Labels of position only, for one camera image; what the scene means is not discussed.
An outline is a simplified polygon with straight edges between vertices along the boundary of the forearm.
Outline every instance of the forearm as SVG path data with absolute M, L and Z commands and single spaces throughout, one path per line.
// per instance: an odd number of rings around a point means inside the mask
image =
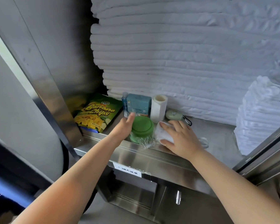
M 107 136 L 43 192 L 16 223 L 77 223 L 93 189 L 120 141 Z
M 189 161 L 210 185 L 234 223 L 280 223 L 280 204 L 205 150 Z

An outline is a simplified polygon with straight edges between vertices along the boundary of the snack package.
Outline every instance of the snack package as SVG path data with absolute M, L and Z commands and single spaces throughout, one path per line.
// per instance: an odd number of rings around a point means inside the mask
M 75 117 L 75 122 L 86 130 L 101 133 L 122 108 L 122 101 L 99 93 Z

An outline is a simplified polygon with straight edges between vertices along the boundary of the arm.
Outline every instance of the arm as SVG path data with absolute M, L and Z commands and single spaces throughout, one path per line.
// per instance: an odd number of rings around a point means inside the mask
M 135 114 L 122 118 L 112 132 L 43 192 L 13 224 L 78 223 L 94 187 L 116 147 L 131 132 Z
M 161 126 L 175 143 L 166 140 L 161 143 L 193 164 L 234 223 L 280 223 L 279 203 L 205 151 L 191 128 L 182 121 L 169 123 L 174 125 L 176 131 L 165 124 Z

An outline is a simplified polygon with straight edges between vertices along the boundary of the small spray bottle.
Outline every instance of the small spray bottle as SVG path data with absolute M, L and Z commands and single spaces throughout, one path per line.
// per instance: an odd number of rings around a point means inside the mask
M 124 117 L 128 117 L 128 111 L 127 111 L 127 96 L 128 93 L 127 92 L 123 92 L 122 93 L 122 105 L 123 105 L 123 112 L 124 112 Z

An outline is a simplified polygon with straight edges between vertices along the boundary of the person's left hand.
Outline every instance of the person's left hand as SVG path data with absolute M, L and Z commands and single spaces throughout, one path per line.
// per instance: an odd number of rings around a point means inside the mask
M 134 112 L 132 112 L 128 118 L 123 117 L 120 122 L 114 127 L 114 129 L 109 133 L 109 135 L 115 137 L 120 142 L 123 141 L 131 133 L 134 119 Z

